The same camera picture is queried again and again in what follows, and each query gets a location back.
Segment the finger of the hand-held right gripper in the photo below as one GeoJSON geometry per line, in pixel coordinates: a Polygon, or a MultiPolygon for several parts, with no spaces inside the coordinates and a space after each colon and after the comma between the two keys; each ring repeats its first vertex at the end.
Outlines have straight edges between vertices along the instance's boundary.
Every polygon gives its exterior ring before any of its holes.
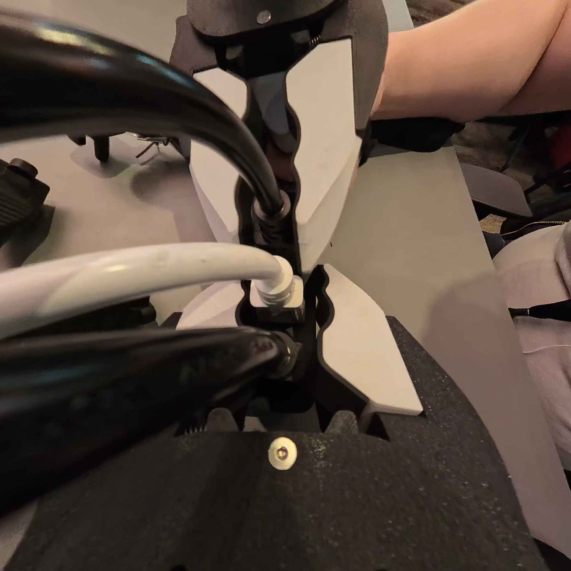
{"type": "Polygon", "coordinates": [[[309,274],[332,238],[360,155],[351,39],[311,50],[287,72],[285,91],[299,124],[295,218],[301,272],[309,274]]]}
{"type": "MultiPolygon", "coordinates": [[[[194,74],[197,82],[212,91],[239,118],[248,108],[245,80],[224,70],[204,70],[194,74]]],[[[224,156],[197,139],[191,139],[189,171],[215,239],[223,243],[240,243],[239,216],[235,194],[241,177],[224,156]]]]}

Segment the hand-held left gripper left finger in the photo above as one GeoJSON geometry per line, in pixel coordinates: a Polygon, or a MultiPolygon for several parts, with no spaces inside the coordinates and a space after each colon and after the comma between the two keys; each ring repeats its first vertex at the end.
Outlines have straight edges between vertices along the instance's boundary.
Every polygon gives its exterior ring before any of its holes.
{"type": "Polygon", "coordinates": [[[185,307],[176,330],[237,327],[236,311],[243,297],[240,281],[214,283],[185,307]]]}

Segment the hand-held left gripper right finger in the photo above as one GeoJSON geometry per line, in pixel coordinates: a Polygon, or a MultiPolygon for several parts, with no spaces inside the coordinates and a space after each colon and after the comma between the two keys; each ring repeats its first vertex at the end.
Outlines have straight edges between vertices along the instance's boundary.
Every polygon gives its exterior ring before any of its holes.
{"type": "Polygon", "coordinates": [[[336,413],[350,410],[366,431],[376,413],[417,417],[423,405],[384,311],[363,289],[330,264],[312,278],[316,307],[316,392],[336,413]]]}

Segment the person's right forearm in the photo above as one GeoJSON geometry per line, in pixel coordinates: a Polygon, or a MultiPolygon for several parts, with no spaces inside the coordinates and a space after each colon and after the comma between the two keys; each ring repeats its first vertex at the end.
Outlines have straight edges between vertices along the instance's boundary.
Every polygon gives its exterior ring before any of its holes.
{"type": "Polygon", "coordinates": [[[570,1],[474,1],[391,32],[372,119],[570,110],[570,1]]]}

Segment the person's right hand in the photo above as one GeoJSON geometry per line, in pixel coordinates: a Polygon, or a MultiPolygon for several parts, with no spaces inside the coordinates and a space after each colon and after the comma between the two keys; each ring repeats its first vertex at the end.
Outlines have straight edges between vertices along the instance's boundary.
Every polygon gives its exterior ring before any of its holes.
{"type": "Polygon", "coordinates": [[[280,150],[272,139],[266,145],[266,157],[276,179],[293,183],[295,178],[291,166],[291,154],[280,150]]]}

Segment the person's light clothing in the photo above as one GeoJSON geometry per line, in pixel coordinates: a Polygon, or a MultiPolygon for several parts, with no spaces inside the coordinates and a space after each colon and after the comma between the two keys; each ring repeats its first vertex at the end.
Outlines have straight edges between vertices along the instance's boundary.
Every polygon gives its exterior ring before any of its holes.
{"type": "MultiPolygon", "coordinates": [[[[509,308],[569,302],[570,222],[512,241],[493,263],[509,308]]],[[[513,324],[561,464],[570,470],[570,322],[521,316],[513,324]]]]}

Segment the red object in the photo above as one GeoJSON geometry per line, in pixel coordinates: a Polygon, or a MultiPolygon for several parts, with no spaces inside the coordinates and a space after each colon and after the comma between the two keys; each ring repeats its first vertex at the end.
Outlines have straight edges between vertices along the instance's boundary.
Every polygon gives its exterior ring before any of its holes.
{"type": "Polygon", "coordinates": [[[561,126],[553,133],[549,153],[555,169],[560,169],[570,163],[570,125],[561,126]]]}

